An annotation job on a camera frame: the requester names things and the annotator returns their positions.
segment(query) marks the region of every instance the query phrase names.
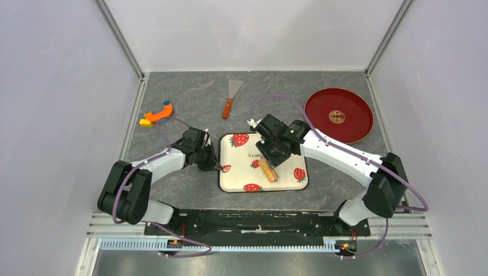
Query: black metal base plate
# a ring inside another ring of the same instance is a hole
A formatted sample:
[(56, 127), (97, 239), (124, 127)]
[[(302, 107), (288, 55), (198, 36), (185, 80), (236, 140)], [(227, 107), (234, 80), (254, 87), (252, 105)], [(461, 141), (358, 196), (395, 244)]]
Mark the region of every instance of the black metal base plate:
[[(350, 231), (338, 233), (332, 213), (278, 210), (176, 209), (168, 225), (173, 232), (212, 246), (321, 246), (323, 237), (370, 236), (367, 220)], [(257, 233), (252, 231), (273, 231)], [(146, 226), (147, 236), (165, 236), (156, 226)]]

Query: gray marble countertop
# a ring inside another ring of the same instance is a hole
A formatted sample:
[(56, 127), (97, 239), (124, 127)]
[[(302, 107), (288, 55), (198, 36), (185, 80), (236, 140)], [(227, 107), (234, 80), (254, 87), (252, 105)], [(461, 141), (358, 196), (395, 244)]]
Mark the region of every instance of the gray marble countertop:
[[(229, 118), (224, 120), (222, 111), (227, 100), (228, 79), (244, 81), (244, 84), (234, 98)], [(226, 133), (249, 131), (247, 111), (259, 96), (288, 95), (303, 106), (310, 95), (327, 87), (353, 91), (373, 109), (363, 72), (152, 72), (139, 118), (148, 111), (161, 111), (163, 102), (171, 101), (173, 116), (193, 127), (208, 128), (212, 141), (218, 145), (219, 138)], [(287, 124), (294, 119), (303, 119), (296, 106), (279, 98), (268, 98), (258, 103), (253, 118), (257, 120), (267, 113)], [(168, 121), (161, 128), (172, 143), (186, 130), (176, 121)], [(371, 133), (352, 146), (386, 154), (376, 115)], [(136, 125), (127, 160), (144, 159), (165, 147), (155, 126), (144, 128)], [(342, 201), (364, 190), (350, 176), (316, 160), (307, 159), (307, 170), (309, 183), (302, 191), (231, 194), (219, 189), (218, 172), (200, 172), (197, 166), (190, 166), (155, 182), (150, 197), (177, 208), (335, 210)]]

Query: cutting board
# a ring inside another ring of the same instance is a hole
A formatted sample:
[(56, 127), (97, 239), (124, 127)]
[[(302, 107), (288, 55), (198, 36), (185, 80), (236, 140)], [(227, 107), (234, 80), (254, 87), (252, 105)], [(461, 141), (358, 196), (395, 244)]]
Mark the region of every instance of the cutting board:
[(305, 157), (291, 155), (275, 168), (279, 179), (269, 182), (258, 167), (262, 158), (256, 143), (257, 133), (229, 133), (220, 138), (219, 186), (228, 193), (303, 190), (308, 185)]

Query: yellow block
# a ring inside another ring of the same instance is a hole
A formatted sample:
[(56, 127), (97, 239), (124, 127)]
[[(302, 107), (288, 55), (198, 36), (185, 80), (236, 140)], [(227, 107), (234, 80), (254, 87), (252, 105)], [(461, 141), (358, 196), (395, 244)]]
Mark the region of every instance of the yellow block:
[(152, 122), (150, 122), (149, 120), (146, 120), (146, 119), (140, 119), (140, 121), (139, 121), (139, 125), (140, 125), (141, 127), (150, 128), (150, 127), (152, 127), (152, 125), (153, 125), (153, 124), (152, 124)]

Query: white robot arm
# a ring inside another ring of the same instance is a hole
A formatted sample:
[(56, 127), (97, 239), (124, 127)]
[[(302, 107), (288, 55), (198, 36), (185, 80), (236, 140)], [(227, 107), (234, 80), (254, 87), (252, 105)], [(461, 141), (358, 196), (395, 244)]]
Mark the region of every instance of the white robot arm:
[(268, 114), (257, 123), (253, 120), (248, 123), (252, 130), (261, 135), (261, 141), (256, 147), (271, 168), (282, 164), (291, 154), (303, 155), (341, 170), (367, 188), (352, 200), (343, 202), (336, 210), (334, 215), (338, 223), (342, 224), (337, 227), (347, 229), (371, 216), (393, 216), (406, 187), (368, 161), (382, 164), (407, 180), (398, 156), (388, 153), (386, 157), (382, 157), (360, 151), (318, 131), (327, 141), (324, 143), (306, 122), (300, 120), (295, 120), (288, 126)]
[(139, 167), (130, 177), (127, 185), (130, 189), (122, 191), (117, 203), (117, 218), (130, 224), (142, 221), (154, 221), (166, 224), (173, 215), (173, 208), (161, 202), (149, 200), (151, 185), (173, 171), (186, 166), (197, 164), (201, 171), (222, 170), (215, 156), (214, 145), (210, 142), (209, 134), (196, 128), (189, 128), (181, 139), (171, 145), (171, 149), (164, 158), (147, 159), (127, 163), (117, 161), (110, 171), (104, 189), (98, 198), (98, 209), (111, 214), (117, 191), (122, 181), (136, 165)]

